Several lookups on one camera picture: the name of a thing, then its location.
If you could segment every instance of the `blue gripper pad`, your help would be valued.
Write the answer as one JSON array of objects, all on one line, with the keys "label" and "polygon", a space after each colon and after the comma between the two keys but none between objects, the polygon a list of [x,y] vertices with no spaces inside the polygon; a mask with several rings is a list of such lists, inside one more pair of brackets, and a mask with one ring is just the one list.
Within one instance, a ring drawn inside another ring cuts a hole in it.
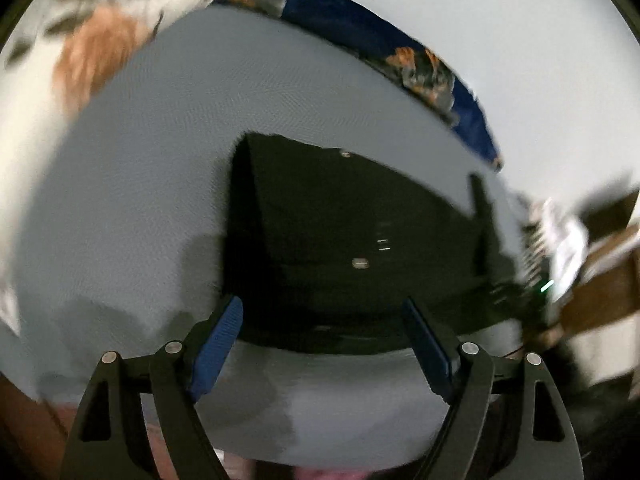
[{"label": "blue gripper pad", "polygon": [[455,394],[453,370],[446,350],[412,300],[404,300],[402,320],[431,390],[451,404]]},{"label": "blue gripper pad", "polygon": [[196,323],[184,339],[184,363],[190,371],[186,390],[193,402],[212,390],[238,337],[243,315],[240,298],[225,298],[212,316]]}]

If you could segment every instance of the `floral cloth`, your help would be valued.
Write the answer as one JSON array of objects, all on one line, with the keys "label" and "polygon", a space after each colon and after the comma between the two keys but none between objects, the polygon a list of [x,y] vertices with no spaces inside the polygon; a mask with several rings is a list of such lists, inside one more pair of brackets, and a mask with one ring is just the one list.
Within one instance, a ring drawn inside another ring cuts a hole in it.
[{"label": "floral cloth", "polygon": [[20,332],[20,224],[78,112],[144,44],[213,0],[33,0],[0,52],[0,329]]},{"label": "floral cloth", "polygon": [[502,165],[476,99],[428,47],[351,0],[215,0],[264,12],[340,45],[421,99],[477,155]]}]

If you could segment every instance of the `blue fabric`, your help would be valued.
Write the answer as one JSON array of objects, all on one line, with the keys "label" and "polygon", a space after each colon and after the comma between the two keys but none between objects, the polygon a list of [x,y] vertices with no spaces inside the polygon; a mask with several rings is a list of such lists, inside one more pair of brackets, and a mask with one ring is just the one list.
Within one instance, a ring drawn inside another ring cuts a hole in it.
[{"label": "blue fabric", "polygon": [[367,56],[390,56],[396,46],[424,48],[352,0],[287,0],[282,19]]},{"label": "blue fabric", "polygon": [[343,46],[439,113],[483,160],[502,165],[471,92],[428,47],[352,0],[215,0],[264,12]]}]

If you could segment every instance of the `white wall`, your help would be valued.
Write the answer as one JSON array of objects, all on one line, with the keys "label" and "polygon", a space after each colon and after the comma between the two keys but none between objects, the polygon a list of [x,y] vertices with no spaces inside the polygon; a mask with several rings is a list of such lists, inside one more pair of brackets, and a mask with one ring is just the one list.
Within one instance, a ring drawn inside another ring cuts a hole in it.
[{"label": "white wall", "polygon": [[355,1],[471,86],[511,187],[574,206],[640,181],[640,46],[610,0]]}]

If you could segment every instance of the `reflective dot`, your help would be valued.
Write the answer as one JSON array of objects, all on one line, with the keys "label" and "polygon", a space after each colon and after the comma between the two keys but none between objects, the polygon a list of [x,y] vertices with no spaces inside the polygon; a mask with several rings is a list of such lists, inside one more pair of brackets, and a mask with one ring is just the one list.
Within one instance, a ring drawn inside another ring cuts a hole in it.
[{"label": "reflective dot", "polygon": [[542,359],[540,358],[540,356],[538,354],[534,354],[533,352],[527,354],[527,361],[529,361],[534,366],[538,366],[542,363]]},{"label": "reflective dot", "polygon": [[164,351],[168,354],[177,354],[180,350],[182,350],[180,341],[171,341],[164,346]]},{"label": "reflective dot", "polygon": [[476,355],[480,349],[476,343],[472,343],[471,341],[467,341],[466,343],[462,343],[462,351],[465,354]]},{"label": "reflective dot", "polygon": [[369,260],[366,258],[354,258],[351,261],[354,269],[369,269]]},{"label": "reflective dot", "polygon": [[109,365],[113,363],[117,357],[118,357],[118,354],[116,354],[116,352],[112,350],[102,356],[102,362],[106,365]]}]

